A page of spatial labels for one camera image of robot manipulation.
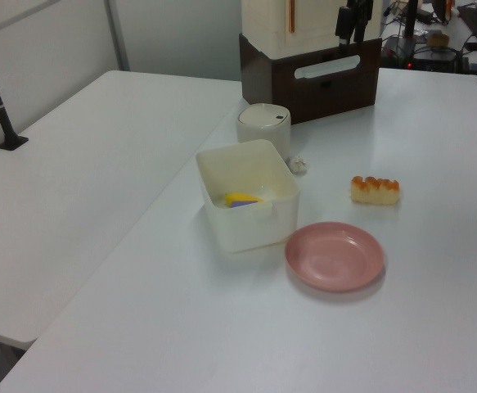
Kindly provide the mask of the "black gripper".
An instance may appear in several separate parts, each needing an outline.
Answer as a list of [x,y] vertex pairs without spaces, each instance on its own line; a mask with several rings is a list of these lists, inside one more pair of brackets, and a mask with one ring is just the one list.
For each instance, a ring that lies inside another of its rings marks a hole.
[[373,4],[373,0],[348,0],[346,7],[339,8],[335,35],[339,38],[340,47],[349,44],[352,34],[352,13],[353,18],[357,19],[354,29],[354,42],[363,42],[368,19],[372,17]]

